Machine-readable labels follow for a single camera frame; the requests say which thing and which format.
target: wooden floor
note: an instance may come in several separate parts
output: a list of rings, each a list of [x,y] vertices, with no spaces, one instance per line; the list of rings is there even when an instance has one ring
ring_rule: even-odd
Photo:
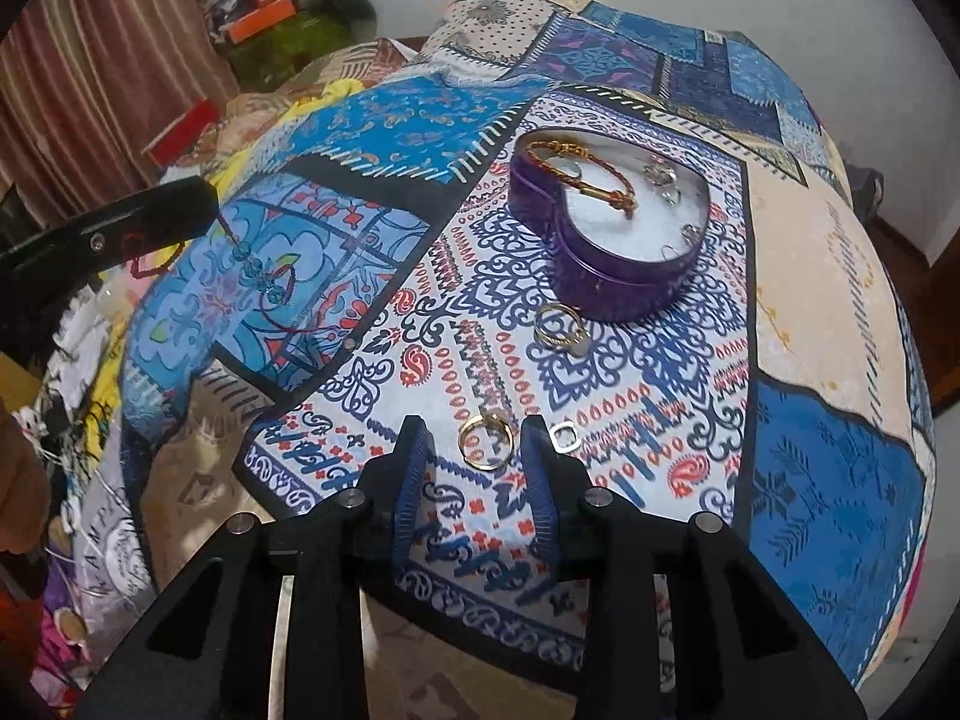
[[[871,223],[867,233],[904,302],[934,413],[942,412],[960,399],[960,236],[931,269],[882,223]]]

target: bedspread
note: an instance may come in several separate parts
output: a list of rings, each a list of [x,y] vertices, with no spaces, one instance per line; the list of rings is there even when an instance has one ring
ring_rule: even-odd
[[[589,322],[582,359],[534,338],[547,253],[506,204],[515,140],[541,127],[644,146],[709,185],[679,298]],[[458,426],[496,408],[515,427],[573,420],[594,484],[646,512],[717,512],[852,683],[880,662],[928,526],[928,395],[832,140],[749,41],[592,0],[457,0],[414,62],[272,129],[233,186],[236,241],[215,226],[193,242],[128,332],[124,486],[160,584],[248,495],[309,511],[419,413],[438,458],[377,599],[419,627],[370,601],[368,679],[411,716],[568,706],[471,655],[563,691],[584,654],[587,586],[531,550],[522,454],[489,474],[460,459]],[[221,449],[192,466],[184,442]],[[662,586],[658,603],[668,695]]]

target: curtain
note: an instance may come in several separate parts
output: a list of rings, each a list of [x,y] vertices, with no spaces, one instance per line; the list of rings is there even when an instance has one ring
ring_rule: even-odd
[[[198,0],[31,0],[0,44],[0,196],[57,224],[150,187],[145,146],[237,92]]]

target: bed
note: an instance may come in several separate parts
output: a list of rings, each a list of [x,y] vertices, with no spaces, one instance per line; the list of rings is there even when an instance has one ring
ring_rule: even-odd
[[[226,226],[115,322],[66,556],[93,664],[230,515],[309,511],[418,413],[437,458],[407,565],[364,599],[371,716],[569,712],[587,588],[531,548],[522,456],[482,473],[458,450],[497,408],[575,424],[593,483],[646,512],[719,514],[860,685],[920,570],[933,435],[904,311],[796,84],[743,35],[594,0],[457,0],[376,85],[335,66],[326,98],[213,149]],[[550,127],[709,185],[677,300],[588,322],[579,359],[535,338],[548,252],[507,203],[517,138]]]

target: brown cord bracelet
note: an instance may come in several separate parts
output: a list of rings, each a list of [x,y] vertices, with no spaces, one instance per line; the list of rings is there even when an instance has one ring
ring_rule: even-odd
[[[565,141],[532,141],[531,143],[527,143],[525,148],[530,161],[541,170],[545,170],[550,173],[550,175],[555,176],[558,180],[563,181],[563,183],[580,191],[587,197],[603,200],[606,204],[610,205],[611,208],[623,211],[623,213],[627,215],[627,218],[634,217],[634,210],[637,210],[637,200],[635,199],[634,187],[630,181],[627,180],[627,176],[623,175],[619,170],[616,170],[616,167],[613,167],[609,162],[605,162],[600,159],[600,157],[590,153],[585,146],[579,146],[577,143]],[[616,177],[616,179],[623,184],[623,188],[626,191],[598,189],[597,187],[587,184],[586,181],[567,175],[562,170],[557,170],[549,162],[537,156],[534,153],[534,149],[536,148],[553,151],[556,156],[573,156],[580,157],[581,159],[589,159],[594,165],[603,167],[603,169],[613,175],[613,177]]]

